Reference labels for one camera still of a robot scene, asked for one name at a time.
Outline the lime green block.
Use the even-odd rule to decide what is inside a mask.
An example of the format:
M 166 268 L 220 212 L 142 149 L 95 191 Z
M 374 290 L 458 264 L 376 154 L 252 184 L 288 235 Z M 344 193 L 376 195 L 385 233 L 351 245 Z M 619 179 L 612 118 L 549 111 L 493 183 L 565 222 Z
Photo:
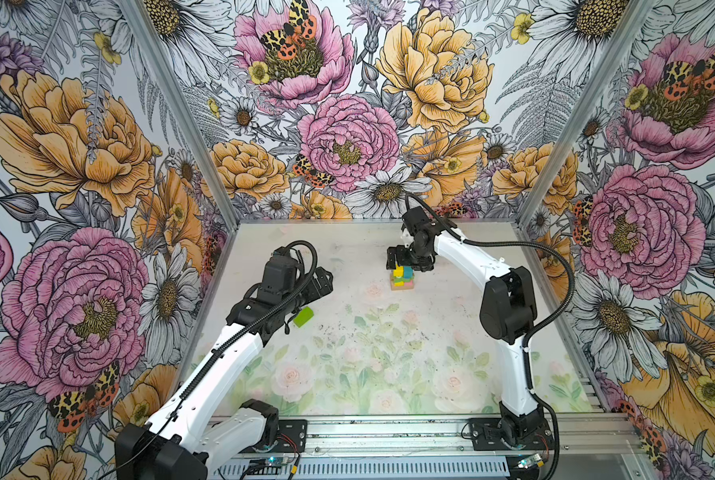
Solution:
M 293 322 L 297 328 L 303 328 L 308 322 L 310 322 L 315 316 L 313 309 L 311 307 L 305 307 L 297 313 L 294 317 Z

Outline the natural wood block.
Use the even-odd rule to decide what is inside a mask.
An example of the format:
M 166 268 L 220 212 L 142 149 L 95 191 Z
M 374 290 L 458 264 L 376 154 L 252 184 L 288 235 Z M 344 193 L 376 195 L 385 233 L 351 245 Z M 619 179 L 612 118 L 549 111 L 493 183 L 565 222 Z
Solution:
M 397 282 L 391 284 L 391 290 L 401 291 L 401 290 L 412 290 L 415 287 L 413 282 Z

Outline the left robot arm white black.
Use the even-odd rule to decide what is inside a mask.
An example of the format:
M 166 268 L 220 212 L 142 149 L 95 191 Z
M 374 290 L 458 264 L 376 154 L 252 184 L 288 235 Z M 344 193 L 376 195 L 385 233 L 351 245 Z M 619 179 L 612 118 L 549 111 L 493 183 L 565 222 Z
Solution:
M 331 294 L 334 276 L 315 246 L 296 240 L 276 249 L 263 278 L 230 311 L 209 354 L 185 384 L 142 426 L 127 425 L 115 441 L 111 479 L 206 479 L 251 447 L 276 440 L 278 412 L 258 400 L 230 419 L 210 423 L 226 395 L 279 330 L 309 304 Z

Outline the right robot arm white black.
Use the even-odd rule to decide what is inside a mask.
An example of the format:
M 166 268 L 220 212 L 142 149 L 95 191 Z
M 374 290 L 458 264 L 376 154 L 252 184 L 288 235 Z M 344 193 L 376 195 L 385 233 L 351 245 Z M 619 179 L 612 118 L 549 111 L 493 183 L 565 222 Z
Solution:
M 507 447 L 526 446 L 535 434 L 547 429 L 545 409 L 533 387 L 527 339 L 537 320 L 531 272 L 487 253 L 489 248 L 511 247 L 513 243 L 471 240 L 453 224 L 429 217 L 421 206 L 403 214 L 401 238 L 401 245 L 387 250 L 389 269 L 428 272 L 435 267 L 435 260 L 443 257 L 481 288 L 479 322 L 497 341 L 497 357 L 503 367 L 497 431 Z

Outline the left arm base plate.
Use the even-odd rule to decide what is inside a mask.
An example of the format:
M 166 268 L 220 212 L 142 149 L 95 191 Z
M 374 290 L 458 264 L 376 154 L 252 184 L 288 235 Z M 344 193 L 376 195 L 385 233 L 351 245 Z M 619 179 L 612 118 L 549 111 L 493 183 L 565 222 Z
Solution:
M 284 419 L 269 422 L 261 440 L 251 447 L 257 453 L 303 453 L 307 444 L 309 422 Z

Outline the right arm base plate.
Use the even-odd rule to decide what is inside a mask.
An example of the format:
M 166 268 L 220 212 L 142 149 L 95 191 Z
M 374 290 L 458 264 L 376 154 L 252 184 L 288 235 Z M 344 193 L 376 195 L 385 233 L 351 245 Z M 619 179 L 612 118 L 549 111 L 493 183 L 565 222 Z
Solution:
M 545 419 L 471 418 L 465 434 L 475 451 L 549 451 L 555 447 L 555 436 Z

